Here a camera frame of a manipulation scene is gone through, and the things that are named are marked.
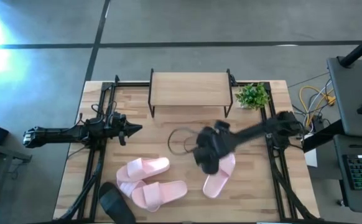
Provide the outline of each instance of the potted plant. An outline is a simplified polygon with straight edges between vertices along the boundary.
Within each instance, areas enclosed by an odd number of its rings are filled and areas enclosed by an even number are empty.
[[[269,101],[269,96],[263,83],[258,83],[257,86],[253,86],[253,83],[245,85],[239,89],[235,96],[240,106],[247,109],[258,110],[265,107]]]

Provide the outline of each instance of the pink slipper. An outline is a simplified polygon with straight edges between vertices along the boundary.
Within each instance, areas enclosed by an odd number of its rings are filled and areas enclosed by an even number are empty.
[[[170,161],[166,157],[158,159],[139,158],[122,166],[116,173],[116,177],[121,182],[136,182],[160,174],[168,170],[169,167]]]
[[[164,203],[182,198],[187,192],[187,184],[181,180],[163,184],[156,182],[135,189],[131,199],[138,207],[156,212]]]
[[[123,194],[127,197],[131,198],[131,193],[134,189],[145,186],[145,182],[142,180],[138,180],[137,182],[121,182],[117,181],[118,187]]]
[[[217,197],[231,176],[234,167],[235,155],[233,153],[220,159],[218,172],[207,177],[203,186],[203,193],[210,198]]]

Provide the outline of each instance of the gray floor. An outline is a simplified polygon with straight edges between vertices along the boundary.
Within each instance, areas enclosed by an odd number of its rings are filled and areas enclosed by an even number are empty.
[[[103,0],[1,0],[0,44],[93,43]],[[112,1],[102,43],[188,41],[362,40],[362,0],[119,0]],[[92,80],[148,80],[151,68],[166,72],[220,72],[237,79],[282,79],[293,104],[302,108],[304,85],[322,88],[326,58],[355,46],[201,47],[100,49]],[[33,127],[74,123],[91,49],[0,50],[0,126],[8,145],[33,154],[8,177],[0,200],[0,223],[51,219],[68,144],[27,150],[22,133]],[[304,92],[304,100],[314,92]],[[324,117],[336,121],[337,106]],[[340,208],[340,188],[313,180],[320,214],[333,221],[362,223],[362,214]]]

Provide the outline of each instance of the wooden table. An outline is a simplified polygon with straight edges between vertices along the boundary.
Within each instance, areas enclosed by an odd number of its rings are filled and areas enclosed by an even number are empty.
[[[267,82],[271,84],[276,111],[292,111],[286,82],[283,80]],[[101,84],[102,82],[86,82],[80,104],[83,118],[96,116],[90,109],[90,105],[98,102]],[[120,146],[117,138],[109,139],[101,182],[116,183],[116,171],[133,159],[165,156],[170,159],[170,169],[146,179],[147,184],[156,181],[183,180],[187,183],[188,194],[180,200],[161,206],[154,213],[137,207],[127,198],[126,201],[139,222],[270,222],[279,220],[264,138],[255,139],[237,148],[234,172],[216,199],[204,196],[202,187],[207,175],[196,166],[193,156],[191,154],[175,156],[167,149],[167,138],[175,128],[189,127],[199,131],[203,126],[213,125],[216,119],[223,119],[231,124],[232,131],[237,131],[260,122],[259,111],[234,106],[228,118],[224,119],[222,108],[172,106],[157,108],[155,118],[151,118],[147,105],[148,91],[148,87],[117,87],[116,111],[126,114],[131,123],[143,125],[143,129],[130,139],[126,139],[126,146]],[[233,87],[233,93],[236,91],[238,88]],[[183,150],[182,143],[181,139],[172,140],[174,150]],[[80,144],[71,144],[69,153],[81,147]],[[285,155],[292,188],[310,212],[319,217],[303,152],[290,147]],[[67,161],[54,218],[63,215],[80,193],[87,158],[88,150],[86,149],[73,155]],[[86,217],[90,211],[90,200],[91,197],[88,197]],[[285,210],[288,211],[284,194],[283,201]],[[95,220],[96,222],[111,221],[100,205],[97,207]]]

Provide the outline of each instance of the black slide sandal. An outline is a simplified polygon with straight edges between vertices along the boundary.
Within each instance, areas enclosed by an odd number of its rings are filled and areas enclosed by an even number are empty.
[[[100,204],[105,213],[108,214],[116,224],[136,223],[136,217],[114,184],[105,182],[101,185],[98,191],[98,197],[100,198]]]

